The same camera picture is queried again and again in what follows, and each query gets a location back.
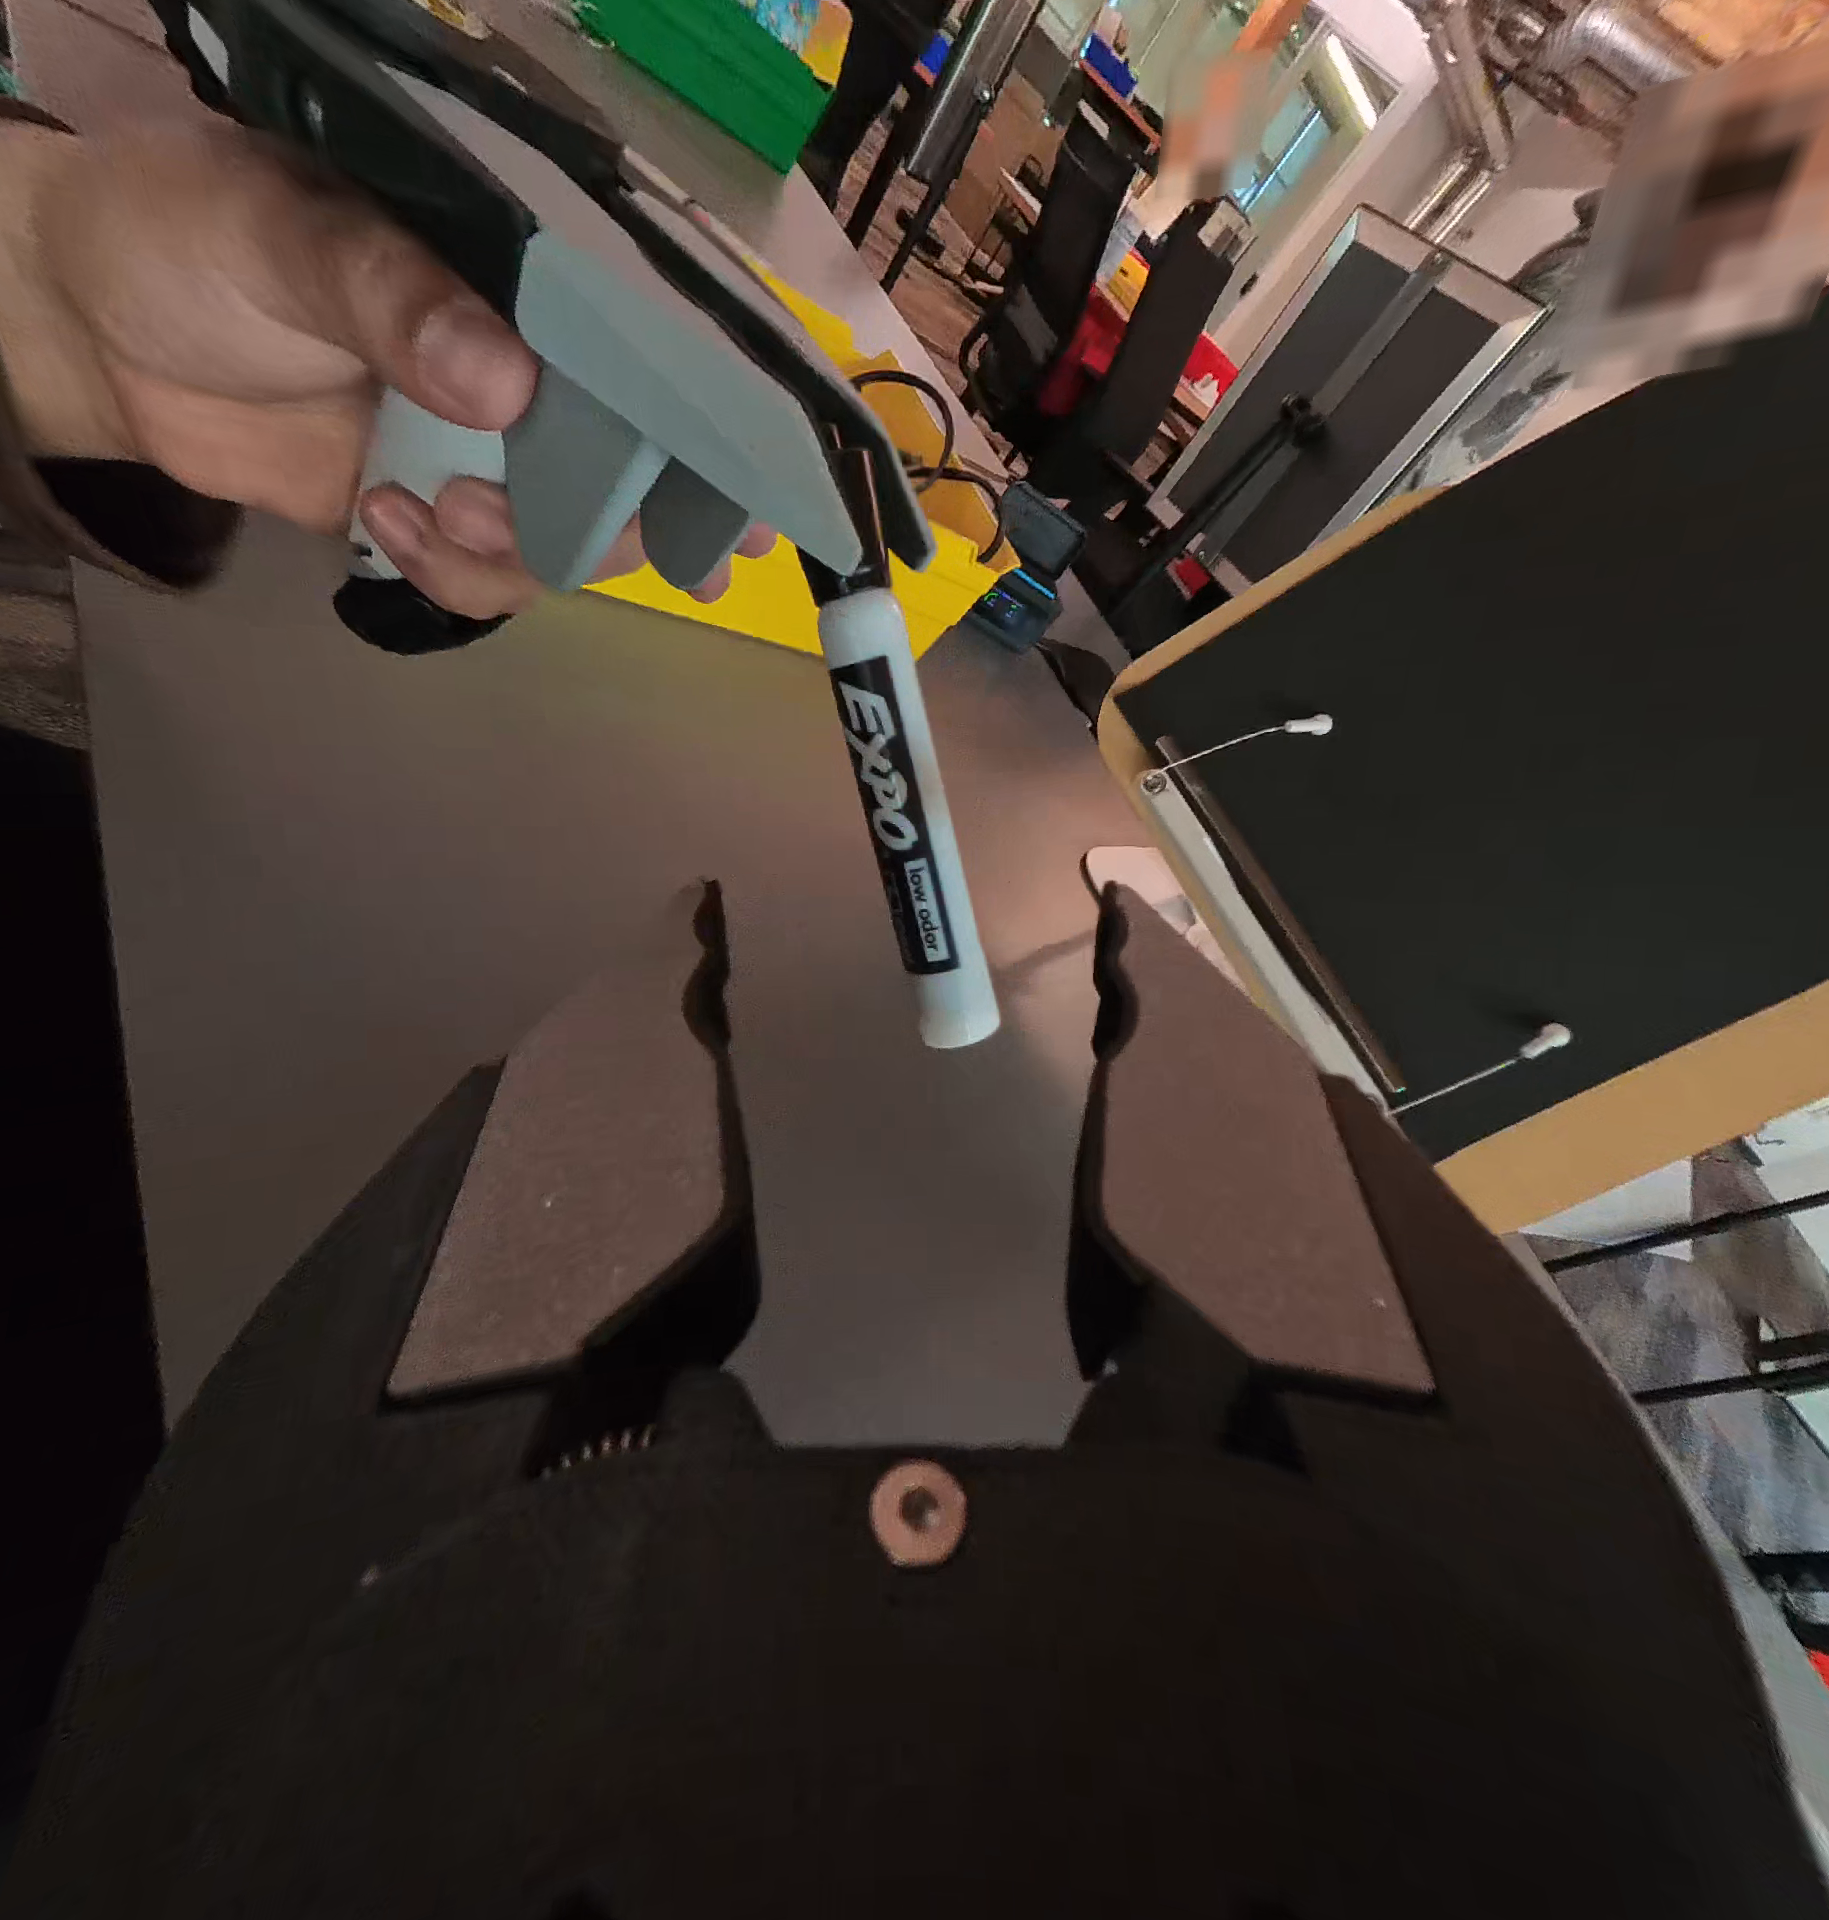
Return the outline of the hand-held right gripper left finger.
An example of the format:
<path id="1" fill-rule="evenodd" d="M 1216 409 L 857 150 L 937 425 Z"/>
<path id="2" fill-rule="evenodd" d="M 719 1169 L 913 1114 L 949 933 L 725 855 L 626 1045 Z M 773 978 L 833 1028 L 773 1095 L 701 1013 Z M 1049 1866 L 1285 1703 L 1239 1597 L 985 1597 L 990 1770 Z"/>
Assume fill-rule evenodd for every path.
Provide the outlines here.
<path id="1" fill-rule="evenodd" d="M 756 1320 L 756 1204 L 718 881 L 565 994 L 501 1064 L 388 1392 L 581 1381 L 650 1406 Z"/>

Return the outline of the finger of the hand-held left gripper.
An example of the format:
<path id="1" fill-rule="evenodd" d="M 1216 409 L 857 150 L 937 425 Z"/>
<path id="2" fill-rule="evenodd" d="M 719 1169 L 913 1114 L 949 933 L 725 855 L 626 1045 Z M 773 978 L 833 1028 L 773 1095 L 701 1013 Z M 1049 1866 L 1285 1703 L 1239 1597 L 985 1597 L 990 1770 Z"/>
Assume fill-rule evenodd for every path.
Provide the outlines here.
<path id="1" fill-rule="evenodd" d="M 614 319 L 614 411 L 662 452 L 633 510 L 642 561 L 706 583 L 768 535 L 850 570 L 864 497 L 883 558 L 923 570 L 936 542 L 901 455 L 762 261 L 671 186 L 619 186 L 614 223 L 638 263 Z"/>
<path id="2" fill-rule="evenodd" d="M 863 523 L 901 548 L 901 461 L 852 383 L 761 287 L 680 255 L 746 348 L 614 223 L 537 227 L 516 329 L 539 359 L 516 422 L 516 541 L 550 590 L 592 581 L 619 536 L 691 590 L 764 526 L 850 575 Z"/>

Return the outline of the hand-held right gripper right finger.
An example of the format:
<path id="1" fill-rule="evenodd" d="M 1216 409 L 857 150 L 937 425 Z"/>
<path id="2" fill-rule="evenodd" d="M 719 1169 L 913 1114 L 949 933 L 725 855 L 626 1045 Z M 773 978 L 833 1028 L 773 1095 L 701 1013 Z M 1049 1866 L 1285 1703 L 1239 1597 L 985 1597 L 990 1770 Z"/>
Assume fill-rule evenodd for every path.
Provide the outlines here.
<path id="1" fill-rule="evenodd" d="M 1071 1202 L 1083 1381 L 1179 1305 L 1260 1372 L 1333 1395 L 1434 1376 L 1311 1060 L 1155 907 L 1098 897 Z"/>

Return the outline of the yellow plastic bin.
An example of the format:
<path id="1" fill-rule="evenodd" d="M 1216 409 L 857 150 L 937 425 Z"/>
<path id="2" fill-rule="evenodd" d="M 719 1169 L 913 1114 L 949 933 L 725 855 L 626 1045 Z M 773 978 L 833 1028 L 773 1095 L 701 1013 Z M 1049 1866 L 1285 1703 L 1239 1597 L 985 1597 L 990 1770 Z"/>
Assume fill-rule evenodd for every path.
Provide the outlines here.
<path id="1" fill-rule="evenodd" d="M 905 377 L 929 375 L 925 364 L 905 364 L 890 352 L 867 356 L 852 329 L 825 307 L 807 300 L 797 287 L 761 266 L 761 280 L 802 323 L 804 335 L 823 348 L 848 375 L 888 433 L 905 467 L 937 467 L 937 478 L 917 483 L 936 554 L 923 570 L 890 565 L 893 590 L 905 615 L 913 651 L 923 656 L 953 628 L 997 581 L 997 572 L 1014 555 L 997 523 L 997 499 L 990 483 L 962 463 L 955 445 L 940 425 L 940 402 L 920 396 Z M 646 566 L 608 583 L 590 585 L 590 597 L 650 608 L 688 622 L 713 627 L 752 641 L 779 646 L 795 653 L 816 656 L 816 608 L 804 588 L 795 548 L 779 541 L 764 558 L 736 558 L 728 591 L 701 603 L 668 588 Z"/>

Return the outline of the black and white marker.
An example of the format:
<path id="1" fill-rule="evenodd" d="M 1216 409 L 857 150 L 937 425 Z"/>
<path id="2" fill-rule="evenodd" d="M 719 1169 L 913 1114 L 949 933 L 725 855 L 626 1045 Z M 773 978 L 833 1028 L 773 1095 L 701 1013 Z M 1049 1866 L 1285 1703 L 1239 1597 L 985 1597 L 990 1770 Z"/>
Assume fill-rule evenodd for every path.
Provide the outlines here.
<path id="1" fill-rule="evenodd" d="M 982 1045 L 997 994 L 901 604 L 878 566 L 848 576 L 804 554 L 799 565 L 923 1045 Z"/>

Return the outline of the person's left hand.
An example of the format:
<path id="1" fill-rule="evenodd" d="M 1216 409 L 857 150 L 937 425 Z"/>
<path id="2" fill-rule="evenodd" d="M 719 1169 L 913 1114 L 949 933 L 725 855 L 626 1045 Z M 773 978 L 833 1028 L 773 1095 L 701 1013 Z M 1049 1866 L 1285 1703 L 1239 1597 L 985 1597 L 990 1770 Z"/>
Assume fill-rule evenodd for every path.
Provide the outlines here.
<path id="1" fill-rule="evenodd" d="M 516 330 L 368 197 L 238 124 L 79 139 L 114 162 L 92 211 L 115 237 L 66 216 L 66 285 L 138 452 L 240 513 L 323 536 L 359 521 L 452 615 L 530 606 L 541 585 L 499 486 L 357 493 L 386 392 L 465 430 L 521 418 L 539 367 Z"/>

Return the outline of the green box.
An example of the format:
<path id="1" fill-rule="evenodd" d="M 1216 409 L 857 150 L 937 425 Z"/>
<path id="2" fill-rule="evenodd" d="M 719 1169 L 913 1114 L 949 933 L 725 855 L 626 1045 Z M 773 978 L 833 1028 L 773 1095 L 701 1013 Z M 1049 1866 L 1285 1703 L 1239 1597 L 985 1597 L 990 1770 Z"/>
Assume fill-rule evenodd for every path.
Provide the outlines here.
<path id="1" fill-rule="evenodd" d="M 738 3 L 567 3 L 581 34 L 787 173 L 830 89 Z"/>

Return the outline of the black office chair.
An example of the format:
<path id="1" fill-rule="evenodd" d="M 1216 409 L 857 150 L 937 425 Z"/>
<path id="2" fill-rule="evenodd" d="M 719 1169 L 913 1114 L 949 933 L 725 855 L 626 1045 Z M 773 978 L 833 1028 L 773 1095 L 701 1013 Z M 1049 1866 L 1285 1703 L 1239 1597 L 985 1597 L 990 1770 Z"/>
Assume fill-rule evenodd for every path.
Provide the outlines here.
<path id="1" fill-rule="evenodd" d="M 1041 213 L 1012 255 L 997 300 L 975 321 L 955 364 L 964 402 L 1011 460 L 1030 461 L 1049 433 L 1045 388 L 1088 312 L 1134 160 L 1071 127 L 1045 180 Z"/>

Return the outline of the small black display device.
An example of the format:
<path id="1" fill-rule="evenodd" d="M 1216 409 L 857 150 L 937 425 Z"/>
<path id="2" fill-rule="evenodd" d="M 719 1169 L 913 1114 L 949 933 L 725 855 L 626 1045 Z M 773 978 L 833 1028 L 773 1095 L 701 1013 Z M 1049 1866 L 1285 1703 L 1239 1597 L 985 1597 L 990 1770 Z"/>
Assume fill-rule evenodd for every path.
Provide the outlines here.
<path id="1" fill-rule="evenodd" d="M 969 606 L 964 625 L 1011 653 L 1026 653 L 1061 612 L 1059 583 L 1082 554 L 1086 530 L 1028 483 L 1007 486 L 997 516 L 1014 560 Z"/>

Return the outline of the black support pole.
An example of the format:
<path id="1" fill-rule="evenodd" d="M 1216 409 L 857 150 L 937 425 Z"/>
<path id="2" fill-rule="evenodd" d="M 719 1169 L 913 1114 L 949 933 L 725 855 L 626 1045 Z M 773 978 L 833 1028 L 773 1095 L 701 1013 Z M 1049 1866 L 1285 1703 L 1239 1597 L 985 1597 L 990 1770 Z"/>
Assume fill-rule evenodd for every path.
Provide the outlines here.
<path id="1" fill-rule="evenodd" d="M 1260 585 L 1331 523 L 1327 420 L 1309 396 L 1286 396 L 1263 436 L 1225 476 L 1197 558 L 1232 591 Z"/>

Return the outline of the grey aluminium-framed panel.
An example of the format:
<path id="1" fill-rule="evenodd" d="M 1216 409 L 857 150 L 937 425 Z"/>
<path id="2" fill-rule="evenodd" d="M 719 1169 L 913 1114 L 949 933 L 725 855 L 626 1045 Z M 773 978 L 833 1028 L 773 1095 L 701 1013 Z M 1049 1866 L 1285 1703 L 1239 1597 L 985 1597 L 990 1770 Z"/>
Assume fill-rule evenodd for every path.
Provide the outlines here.
<path id="1" fill-rule="evenodd" d="M 1333 508 L 1313 547 L 1376 508 L 1544 317 L 1542 300 L 1358 206 L 1161 488 L 1171 521 L 1134 585 L 1177 560 L 1202 565 L 1194 545 L 1226 475 L 1286 396 L 1309 396 L 1330 425 Z"/>

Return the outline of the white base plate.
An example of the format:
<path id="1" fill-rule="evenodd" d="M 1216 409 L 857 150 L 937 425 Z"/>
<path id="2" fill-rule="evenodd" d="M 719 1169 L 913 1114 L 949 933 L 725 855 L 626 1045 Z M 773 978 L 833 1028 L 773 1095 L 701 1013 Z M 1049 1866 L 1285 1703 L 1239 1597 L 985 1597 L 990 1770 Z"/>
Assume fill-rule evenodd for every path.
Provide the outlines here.
<path id="1" fill-rule="evenodd" d="M 1082 855 L 1082 878 L 1095 902 L 1110 890 L 1148 904 L 1179 940 L 1202 957 L 1216 952 L 1213 936 L 1198 919 L 1165 857 L 1152 846 L 1100 845 Z"/>

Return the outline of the black board with wooden frame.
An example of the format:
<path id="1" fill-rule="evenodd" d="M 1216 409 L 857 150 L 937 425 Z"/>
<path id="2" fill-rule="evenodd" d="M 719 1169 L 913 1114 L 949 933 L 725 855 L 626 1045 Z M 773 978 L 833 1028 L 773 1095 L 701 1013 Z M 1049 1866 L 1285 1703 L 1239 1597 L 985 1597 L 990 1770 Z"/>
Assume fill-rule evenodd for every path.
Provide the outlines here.
<path id="1" fill-rule="evenodd" d="M 1829 292 L 1361 516 L 1097 734 L 1495 1231 L 1829 1095 Z"/>

